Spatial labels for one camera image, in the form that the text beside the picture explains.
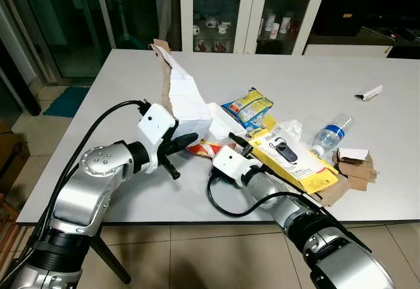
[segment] white cabinet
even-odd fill
[[[301,55],[321,0],[180,0],[182,50]]]

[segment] tile floor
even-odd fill
[[[38,93],[43,109],[64,89],[44,87]],[[8,196],[14,205],[29,196],[70,120],[22,114],[16,122],[13,130],[28,140],[32,156]],[[420,223],[348,228],[373,250],[397,288],[420,288]],[[9,259],[31,231],[22,229]],[[301,254],[275,225],[104,227],[102,237],[132,282],[124,285],[91,250],[78,288],[314,288]]]

